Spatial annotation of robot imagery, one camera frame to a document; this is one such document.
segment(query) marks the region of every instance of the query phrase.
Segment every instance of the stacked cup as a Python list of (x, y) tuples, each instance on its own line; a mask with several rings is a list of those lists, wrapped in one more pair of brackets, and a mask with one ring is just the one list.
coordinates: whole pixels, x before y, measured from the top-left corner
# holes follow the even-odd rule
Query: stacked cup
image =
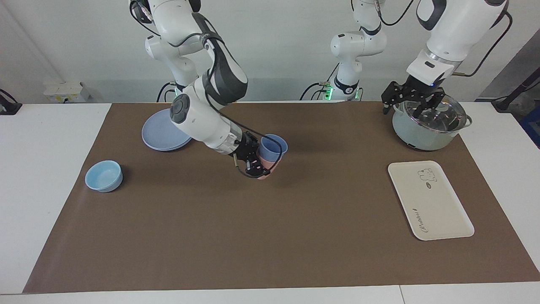
[[(274, 164), (276, 163), (279, 164), (281, 162), (281, 160), (283, 159), (283, 156), (288, 150), (289, 150), (289, 145), (283, 138), (279, 137), (278, 135), (267, 134), (261, 139), (261, 145), (259, 146), (259, 151), (258, 151), (259, 159), (261, 160), (263, 167), (265, 167), (266, 169), (270, 169), (272, 168), (272, 166), (274, 166)], [(267, 177), (268, 175), (262, 176), (259, 179), (265, 180)]]

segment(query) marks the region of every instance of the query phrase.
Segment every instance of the white table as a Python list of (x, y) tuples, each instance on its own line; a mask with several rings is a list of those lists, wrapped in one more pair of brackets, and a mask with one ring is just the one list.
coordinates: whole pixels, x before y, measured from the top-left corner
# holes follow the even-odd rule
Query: white table
[[(462, 137), (535, 265), (540, 266), (540, 150), (509, 114), (463, 105)], [(0, 117), (2, 303), (530, 303), (540, 283), (267, 290), (20, 293), (96, 139), (109, 104), (25, 105)]]

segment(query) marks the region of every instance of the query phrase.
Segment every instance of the brown tablecloth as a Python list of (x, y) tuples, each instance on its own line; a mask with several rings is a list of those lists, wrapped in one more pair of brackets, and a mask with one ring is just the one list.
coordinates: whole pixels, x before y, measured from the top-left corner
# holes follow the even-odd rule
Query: brown tablecloth
[[(200, 142), (146, 147), (141, 127), (167, 107), (111, 107), (25, 293), (540, 281), (459, 137), (412, 150), (380, 103), (235, 104), (225, 113), (290, 146), (257, 181)], [(89, 190), (86, 171), (107, 159), (124, 183)], [(387, 167), (424, 160), (445, 170), (473, 237), (413, 236)]]

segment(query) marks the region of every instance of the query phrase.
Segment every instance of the bowl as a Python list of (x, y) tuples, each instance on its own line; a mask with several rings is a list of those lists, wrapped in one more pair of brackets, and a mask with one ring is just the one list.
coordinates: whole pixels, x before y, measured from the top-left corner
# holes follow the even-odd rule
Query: bowl
[(118, 188), (123, 179), (122, 169), (117, 162), (102, 161), (88, 170), (84, 181), (88, 188), (107, 193)]

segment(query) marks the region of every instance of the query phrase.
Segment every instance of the white robotic arm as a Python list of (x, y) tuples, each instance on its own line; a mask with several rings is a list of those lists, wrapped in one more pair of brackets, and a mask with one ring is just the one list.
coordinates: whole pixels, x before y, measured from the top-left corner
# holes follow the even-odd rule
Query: white robotic arm
[(435, 108), (445, 93), (440, 85), (454, 74), (471, 48), (507, 13), (508, 0), (421, 0), (418, 21), (431, 38), (407, 69), (405, 84), (392, 82), (382, 94), (384, 113), (405, 100)]
[[(211, 23), (200, 13), (199, 0), (134, 0), (146, 8), (138, 13), (153, 22), (160, 37), (149, 37), (150, 56), (167, 64), (178, 89), (171, 106), (172, 122), (188, 136), (209, 148), (246, 162), (246, 175), (258, 178), (270, 173), (258, 156), (258, 140), (219, 110), (245, 96), (248, 79)], [(193, 62), (182, 55), (205, 49), (213, 65), (197, 78)]]
[(360, 25), (359, 31), (345, 32), (332, 39), (332, 54), (339, 59), (337, 76), (332, 80), (333, 100), (354, 98), (360, 83), (362, 63), (359, 57), (372, 56), (384, 51), (387, 37), (382, 30), (381, 20), (373, 0), (354, 0), (354, 18)]

